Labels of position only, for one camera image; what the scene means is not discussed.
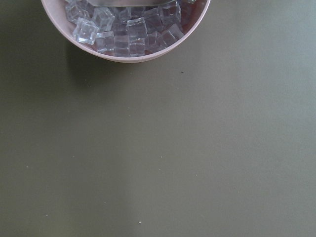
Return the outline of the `metal ice scoop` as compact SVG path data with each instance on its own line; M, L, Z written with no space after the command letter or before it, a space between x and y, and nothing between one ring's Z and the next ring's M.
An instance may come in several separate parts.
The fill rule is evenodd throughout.
M172 2L173 0L88 0L93 6L106 7L143 7L163 5Z

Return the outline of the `pink bowl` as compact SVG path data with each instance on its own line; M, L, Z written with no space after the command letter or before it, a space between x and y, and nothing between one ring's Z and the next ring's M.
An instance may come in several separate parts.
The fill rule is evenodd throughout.
M112 53L102 54L95 51L91 45L84 44L77 42L74 40L72 32L75 29L75 25L69 22L66 18L65 14L65 1L63 0L43 0L42 6L49 17L50 21L53 23L55 28L66 38L72 45L78 47L79 49L94 55L96 57L106 59L113 62L120 62L120 63L141 63L150 60L154 60L159 58L168 52L172 51L176 47L178 47L182 42L184 42L198 27L198 25L203 20L205 14L209 9L209 5L211 4L211 0L198 0L194 3L194 7L191 14L191 19L187 25L184 26L184 36L176 41L171 46L158 51L152 54L146 54L144 56L139 57L116 57Z

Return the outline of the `clear ice cubes pile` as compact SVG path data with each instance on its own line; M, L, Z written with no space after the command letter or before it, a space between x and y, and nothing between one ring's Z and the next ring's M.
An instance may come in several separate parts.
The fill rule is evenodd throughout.
M75 25L75 41L116 57L140 57L159 52L184 36L194 0L172 0L151 6L93 6L68 0L65 14Z

